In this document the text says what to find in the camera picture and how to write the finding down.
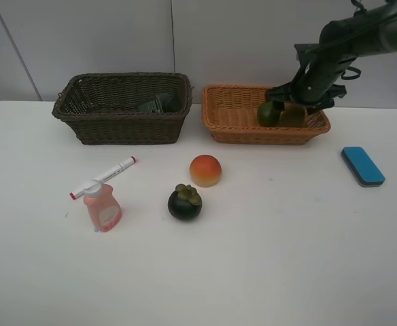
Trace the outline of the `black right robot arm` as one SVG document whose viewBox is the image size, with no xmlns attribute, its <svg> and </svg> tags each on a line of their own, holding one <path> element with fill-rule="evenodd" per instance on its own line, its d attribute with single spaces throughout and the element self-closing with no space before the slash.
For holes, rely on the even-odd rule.
<svg viewBox="0 0 397 326">
<path fill-rule="evenodd" d="M 354 1 L 351 18 L 333 20 L 321 31 L 318 43 L 296 44 L 300 67 L 292 81 L 265 92 L 265 101 L 279 111 L 291 104 L 309 115 L 334 107 L 345 86 L 337 79 L 354 80 L 361 71 L 352 66 L 359 57 L 397 52 L 397 1 L 367 10 Z"/>
</svg>

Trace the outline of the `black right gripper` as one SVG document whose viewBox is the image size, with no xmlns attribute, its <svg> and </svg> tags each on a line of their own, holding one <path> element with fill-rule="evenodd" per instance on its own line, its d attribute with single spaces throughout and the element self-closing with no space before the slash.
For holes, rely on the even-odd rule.
<svg viewBox="0 0 397 326">
<path fill-rule="evenodd" d="M 273 102 L 275 110 L 286 104 L 305 107 L 307 115 L 334 106 L 335 98 L 343 98 L 346 87 L 335 81 L 347 70 L 347 55 L 339 50 L 319 50 L 317 44 L 296 44 L 300 67 L 292 81 L 265 92 L 265 101 Z"/>
</svg>

